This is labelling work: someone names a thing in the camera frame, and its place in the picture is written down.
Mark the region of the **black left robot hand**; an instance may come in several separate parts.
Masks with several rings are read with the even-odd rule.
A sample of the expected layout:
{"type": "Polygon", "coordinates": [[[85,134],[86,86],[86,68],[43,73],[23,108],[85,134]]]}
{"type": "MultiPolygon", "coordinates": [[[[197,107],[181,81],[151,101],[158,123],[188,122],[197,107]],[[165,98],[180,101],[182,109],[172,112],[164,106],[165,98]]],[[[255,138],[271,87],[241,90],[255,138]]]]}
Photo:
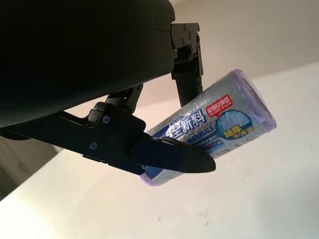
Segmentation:
{"type": "Polygon", "coordinates": [[[204,150],[152,138],[133,112],[143,83],[171,74],[181,105],[202,92],[198,23],[167,0],[3,0],[0,134],[36,139],[142,175],[214,171],[204,150]]]}

